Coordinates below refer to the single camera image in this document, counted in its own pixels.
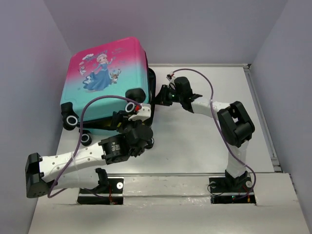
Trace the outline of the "pink and teal suitcase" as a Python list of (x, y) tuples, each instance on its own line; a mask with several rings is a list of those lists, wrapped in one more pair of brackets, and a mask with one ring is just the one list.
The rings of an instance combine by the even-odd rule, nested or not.
[(156, 75), (149, 68), (140, 41), (127, 37), (86, 49), (71, 57), (60, 99), (63, 127), (78, 128), (81, 143), (111, 130), (113, 112), (125, 111), (127, 101), (151, 105), (155, 111)]

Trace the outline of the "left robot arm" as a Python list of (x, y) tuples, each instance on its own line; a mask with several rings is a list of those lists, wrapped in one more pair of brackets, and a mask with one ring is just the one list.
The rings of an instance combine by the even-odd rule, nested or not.
[(153, 139), (152, 129), (144, 123), (151, 115), (149, 107), (142, 107), (128, 118), (120, 134), (84, 149), (77, 148), (73, 152), (55, 156), (30, 154), (25, 165), (27, 198), (49, 195), (54, 187), (60, 186), (61, 176), (69, 180), (68, 173), (125, 162), (132, 156), (144, 153)]

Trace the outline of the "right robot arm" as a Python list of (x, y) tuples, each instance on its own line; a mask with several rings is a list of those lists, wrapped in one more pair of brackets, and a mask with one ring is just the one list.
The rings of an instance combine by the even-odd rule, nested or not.
[(195, 94), (186, 77), (178, 77), (169, 85), (162, 85), (155, 98), (157, 105), (170, 106), (180, 103), (190, 113), (211, 117), (228, 149), (228, 164), (223, 177), (210, 179), (212, 193), (238, 193), (251, 184), (246, 164), (247, 147), (255, 126), (245, 107), (239, 101), (216, 102)]

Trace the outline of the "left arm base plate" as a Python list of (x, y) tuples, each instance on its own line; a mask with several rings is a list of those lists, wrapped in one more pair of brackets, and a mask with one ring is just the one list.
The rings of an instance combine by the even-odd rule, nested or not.
[(80, 189), (77, 203), (80, 205), (122, 205), (124, 177), (108, 176), (108, 185), (98, 185), (91, 190)]

